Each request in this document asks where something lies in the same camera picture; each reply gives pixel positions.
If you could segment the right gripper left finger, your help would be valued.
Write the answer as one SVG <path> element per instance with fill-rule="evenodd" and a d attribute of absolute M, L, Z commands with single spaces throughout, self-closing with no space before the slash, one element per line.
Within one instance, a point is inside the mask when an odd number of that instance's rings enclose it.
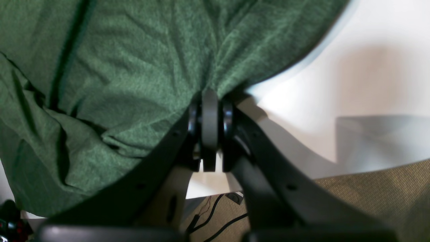
<path fill-rule="evenodd" d="M 188 184 L 202 167 L 213 172 L 219 99 L 208 89 L 140 163 L 81 204 L 46 220 L 37 242 L 188 242 L 179 225 Z"/>

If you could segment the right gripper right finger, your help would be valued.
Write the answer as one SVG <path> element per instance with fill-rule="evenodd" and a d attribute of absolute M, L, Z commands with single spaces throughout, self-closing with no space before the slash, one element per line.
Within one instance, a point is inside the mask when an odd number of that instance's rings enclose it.
<path fill-rule="evenodd" d="M 318 186 L 232 101 L 219 102 L 223 169 L 245 196 L 243 242 L 396 242 L 392 228 Z"/>

